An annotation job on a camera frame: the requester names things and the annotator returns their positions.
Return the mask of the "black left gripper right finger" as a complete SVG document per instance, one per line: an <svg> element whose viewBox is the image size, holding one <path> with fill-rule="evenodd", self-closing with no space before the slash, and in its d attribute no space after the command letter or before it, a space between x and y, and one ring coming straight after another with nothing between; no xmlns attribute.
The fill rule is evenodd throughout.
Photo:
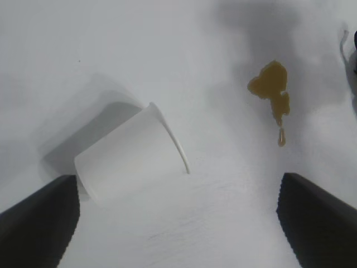
<svg viewBox="0 0 357 268"><path fill-rule="evenodd" d="M296 173L279 189L280 225L301 267L356 267L356 209Z"/></svg>

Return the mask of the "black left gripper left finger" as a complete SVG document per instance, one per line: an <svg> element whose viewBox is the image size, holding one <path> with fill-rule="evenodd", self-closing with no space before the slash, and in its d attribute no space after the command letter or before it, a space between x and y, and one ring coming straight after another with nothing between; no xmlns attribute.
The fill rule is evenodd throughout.
<svg viewBox="0 0 357 268"><path fill-rule="evenodd" d="M80 217L77 179L60 176L1 213L1 267L58 267Z"/></svg>

